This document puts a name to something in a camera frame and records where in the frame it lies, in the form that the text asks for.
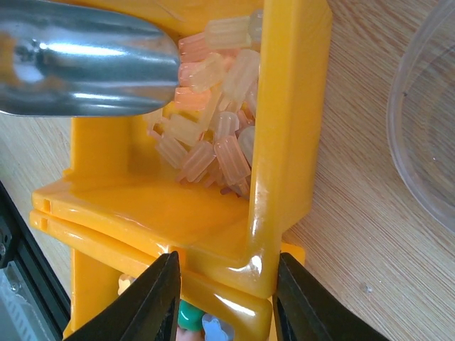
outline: clear plastic bowl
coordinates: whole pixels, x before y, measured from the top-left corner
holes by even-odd
[[[455,0],[439,1],[403,56],[387,135],[406,186],[455,232]]]

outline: green plastic piece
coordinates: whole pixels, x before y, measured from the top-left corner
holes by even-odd
[[[202,330],[204,314],[201,309],[182,300],[178,308],[178,326],[191,332],[199,332]]]

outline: plastic piece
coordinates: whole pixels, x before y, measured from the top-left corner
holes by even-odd
[[[178,326],[192,332],[199,332],[202,330],[203,315],[204,312],[201,309],[181,300],[178,308]]]
[[[255,147],[255,126],[249,126],[239,135],[239,146],[242,149],[243,155],[247,159],[250,166],[253,164],[253,149]]]
[[[215,131],[215,141],[224,136],[235,136],[235,132],[239,129],[239,118],[233,112],[221,112],[218,117],[218,126]]]
[[[212,88],[211,93],[212,95],[210,96],[210,100],[205,106],[205,109],[202,112],[200,119],[198,121],[198,124],[203,131],[208,129],[214,113],[218,110],[218,102],[220,101],[221,97],[220,86],[215,86],[214,88]]]
[[[205,44],[204,33],[198,33],[194,36],[182,38],[178,41],[178,50],[182,63],[199,62],[207,58],[210,53]]]
[[[178,83],[181,87],[190,87],[190,74],[199,63],[181,63],[178,68]]]
[[[230,68],[222,84],[223,100],[219,109],[224,110],[230,102],[242,104],[248,89],[259,77],[259,53],[241,50],[234,65]]]
[[[191,89],[194,92],[209,90],[212,86],[221,83],[225,74],[224,58],[219,53],[211,53],[191,71],[189,75]]]
[[[164,120],[166,135],[174,137],[188,146],[194,146],[203,135],[200,126],[183,116],[174,114],[171,119]]]
[[[251,111],[254,117],[256,117],[257,110],[257,82],[253,82],[251,88],[248,89],[247,96],[245,98],[248,109]]]
[[[262,17],[264,11],[258,9],[250,16],[250,24],[248,26],[248,33],[253,43],[261,43],[262,37]]]
[[[158,151],[159,155],[161,155],[172,167],[180,169],[183,158],[188,154],[186,149],[174,137],[168,136],[168,133],[160,135],[152,130],[151,136],[158,141],[155,145],[155,149]]]
[[[235,136],[225,136],[218,140],[215,143],[215,154],[228,185],[243,183],[251,174],[248,162]]]
[[[210,100],[210,90],[194,92],[189,87],[176,88],[174,97],[175,108],[179,110],[204,110]]]
[[[251,46],[249,24],[249,16],[211,20],[205,27],[205,42],[212,50],[248,48]]]
[[[202,326],[205,332],[205,341],[233,341],[233,328],[218,320],[215,316],[205,314],[202,317]]]
[[[182,161],[182,170],[177,175],[176,181],[184,178],[190,183],[197,180],[215,159],[213,146],[210,142],[199,141]]]
[[[117,291],[119,296],[122,295],[123,292],[128,289],[128,287],[134,282],[134,279],[135,279],[134,277],[126,274],[122,274],[119,277],[119,290]]]
[[[192,332],[177,327],[176,341],[204,341],[204,338],[201,332]]]

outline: metal scoop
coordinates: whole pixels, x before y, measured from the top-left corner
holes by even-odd
[[[0,112],[152,112],[173,99],[179,64],[174,42],[141,19],[41,0],[0,0]]]

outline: yellow plastic piece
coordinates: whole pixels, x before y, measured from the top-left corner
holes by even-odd
[[[262,8],[257,0],[79,4],[145,18],[175,39]],[[230,323],[236,340],[265,340],[282,233],[311,207],[331,20],[324,0],[264,2],[250,202],[214,185],[176,183],[141,116],[77,118],[71,166],[34,192],[31,224],[133,277],[177,250],[183,298]],[[78,271],[91,273],[75,266],[74,278],[84,276]],[[69,331],[81,326],[74,309]]]

